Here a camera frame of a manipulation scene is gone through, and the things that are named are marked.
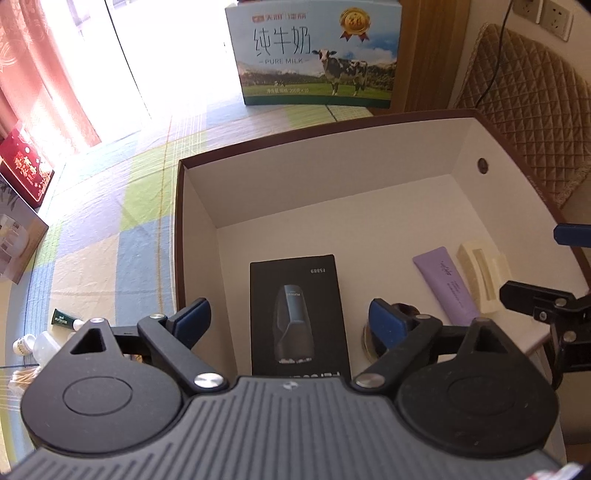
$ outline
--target white box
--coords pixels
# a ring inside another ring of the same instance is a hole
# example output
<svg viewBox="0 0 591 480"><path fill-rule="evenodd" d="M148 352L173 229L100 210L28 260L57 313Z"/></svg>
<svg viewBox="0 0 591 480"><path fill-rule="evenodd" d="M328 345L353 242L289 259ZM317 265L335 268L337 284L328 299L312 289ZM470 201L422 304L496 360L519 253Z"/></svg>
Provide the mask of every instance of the white box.
<svg viewBox="0 0 591 480"><path fill-rule="evenodd" d="M586 294L588 263L553 239L560 212L542 201L514 149L474 115L357 119L185 159L177 289L184 287L187 302L208 298L213 312L195 353L230 378L250 373L255 261L335 256L352 375L369 365L361 333L373 298L409 303L448 323L412 261L431 249L445 246L455 256L462 242L482 238L506 255L514 280ZM530 317L492 317L524 352L547 339L548 327Z"/></svg>

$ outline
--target cow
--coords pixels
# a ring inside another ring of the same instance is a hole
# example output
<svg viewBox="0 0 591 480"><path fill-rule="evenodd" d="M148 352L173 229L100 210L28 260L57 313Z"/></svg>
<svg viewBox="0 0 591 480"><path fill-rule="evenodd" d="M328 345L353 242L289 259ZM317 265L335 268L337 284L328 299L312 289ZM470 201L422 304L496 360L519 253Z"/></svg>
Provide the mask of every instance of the cow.
<svg viewBox="0 0 591 480"><path fill-rule="evenodd" d="M337 95L339 91L339 83L347 80L352 80L355 86L355 93L357 96L359 89L365 90L365 82L367 79L368 63L363 60L347 60L336 59L331 55L336 55L335 50L312 50L312 53L318 55L324 75L326 79L332 84L332 95Z"/></svg>

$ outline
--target red gift box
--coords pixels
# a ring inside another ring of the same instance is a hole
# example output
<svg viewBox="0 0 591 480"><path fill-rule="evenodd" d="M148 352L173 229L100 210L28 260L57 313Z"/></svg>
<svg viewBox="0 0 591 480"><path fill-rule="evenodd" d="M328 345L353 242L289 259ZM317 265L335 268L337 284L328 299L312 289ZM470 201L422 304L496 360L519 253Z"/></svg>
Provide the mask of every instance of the red gift box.
<svg viewBox="0 0 591 480"><path fill-rule="evenodd" d="M27 133L16 127L0 144L0 173L32 208L39 208L53 167L39 155Z"/></svg>

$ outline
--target curtain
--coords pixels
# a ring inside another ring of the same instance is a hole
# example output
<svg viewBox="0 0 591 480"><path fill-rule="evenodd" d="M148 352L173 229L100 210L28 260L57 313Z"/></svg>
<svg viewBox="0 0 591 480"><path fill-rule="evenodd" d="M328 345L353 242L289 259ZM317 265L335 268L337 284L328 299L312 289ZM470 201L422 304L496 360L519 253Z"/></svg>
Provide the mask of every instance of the curtain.
<svg viewBox="0 0 591 480"><path fill-rule="evenodd" d="M40 0L0 0L0 90L0 133L18 119L50 161L100 142L54 48Z"/></svg>

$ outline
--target purple tube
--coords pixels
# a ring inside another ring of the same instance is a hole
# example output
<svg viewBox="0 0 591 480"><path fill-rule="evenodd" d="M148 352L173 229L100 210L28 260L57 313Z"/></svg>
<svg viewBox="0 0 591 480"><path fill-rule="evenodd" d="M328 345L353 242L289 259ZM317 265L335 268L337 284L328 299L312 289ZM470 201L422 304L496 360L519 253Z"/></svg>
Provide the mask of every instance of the purple tube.
<svg viewBox="0 0 591 480"><path fill-rule="evenodd" d="M474 318L480 316L445 247L417 255L413 262L423 274L452 324L468 326Z"/></svg>

